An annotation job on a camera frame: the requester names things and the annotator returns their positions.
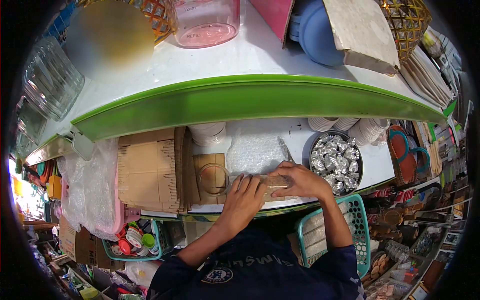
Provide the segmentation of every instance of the teal handle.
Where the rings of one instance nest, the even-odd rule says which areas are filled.
[[[411,149],[410,152],[423,152],[423,153],[425,153],[425,155],[427,156],[427,161],[425,162],[425,164],[421,168],[417,167],[417,172],[418,173],[424,172],[428,168],[428,166],[430,165],[430,155],[428,154],[428,151],[425,148],[417,147],[417,148]]]
[[[390,129],[390,140],[396,135],[400,135],[405,141],[405,153],[400,158],[396,159],[398,163],[401,163],[405,158],[407,158],[409,145],[408,145],[407,137],[403,134],[403,132],[394,131],[393,129]]]

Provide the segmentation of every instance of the gold lattice basket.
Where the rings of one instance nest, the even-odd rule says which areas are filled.
[[[78,6],[87,6],[102,0],[79,0]],[[148,18],[155,35],[155,45],[176,31],[176,13],[173,0],[119,0],[135,6]]]
[[[422,39],[432,15],[422,0],[376,0],[387,19],[400,65]]]

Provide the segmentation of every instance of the person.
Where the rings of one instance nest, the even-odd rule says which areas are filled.
[[[306,268],[298,263],[290,243],[282,245],[265,232],[249,228],[264,204],[266,186],[258,175],[241,174],[212,227],[157,269],[147,300],[366,299],[352,236],[328,182],[287,161],[269,175],[290,176],[293,181],[273,197],[318,198],[328,252]]]

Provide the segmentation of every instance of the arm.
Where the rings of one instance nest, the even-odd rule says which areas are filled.
[[[287,189],[275,191],[273,197],[297,196],[314,197],[320,201],[324,212],[325,235],[329,247],[339,248],[352,245],[352,235],[342,212],[335,202],[328,182],[302,165],[283,161],[270,176],[284,175],[293,179]]]
[[[177,255],[187,265],[200,266],[210,253],[247,227],[248,223],[264,205],[262,197],[266,191],[266,185],[259,185],[260,176],[245,177],[243,180],[242,178],[243,174],[240,174],[233,181],[222,214],[215,224]]]
[[[170,299],[182,285],[196,274],[197,268],[218,247],[234,238],[247,227],[262,208],[266,185],[260,184],[260,176],[238,176],[228,192],[222,214],[213,226],[199,239],[181,250],[177,256],[167,259],[156,271],[147,294],[147,300]]]

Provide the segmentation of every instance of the pink plastic jar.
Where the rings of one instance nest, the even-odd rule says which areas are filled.
[[[205,48],[233,39],[240,29],[240,0],[174,0],[175,38],[183,48]]]

